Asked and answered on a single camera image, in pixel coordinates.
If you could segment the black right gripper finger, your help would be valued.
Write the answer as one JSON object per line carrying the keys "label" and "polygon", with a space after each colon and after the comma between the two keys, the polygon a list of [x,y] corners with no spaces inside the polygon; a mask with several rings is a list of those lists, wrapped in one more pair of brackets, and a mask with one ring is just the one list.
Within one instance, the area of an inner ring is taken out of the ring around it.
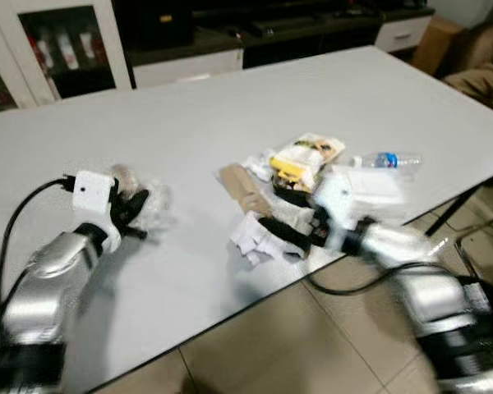
{"label": "black right gripper finger", "polygon": [[296,190],[292,188],[282,187],[282,186],[274,186],[273,187],[274,195],[277,196],[278,199],[284,200],[291,205],[294,205],[299,208],[314,208],[313,203],[311,202],[311,194],[310,192]]}
{"label": "black right gripper finger", "polygon": [[257,218],[257,222],[277,239],[287,241],[287,243],[296,247],[311,247],[309,234],[297,231],[287,222],[281,222],[274,217],[260,217]]}

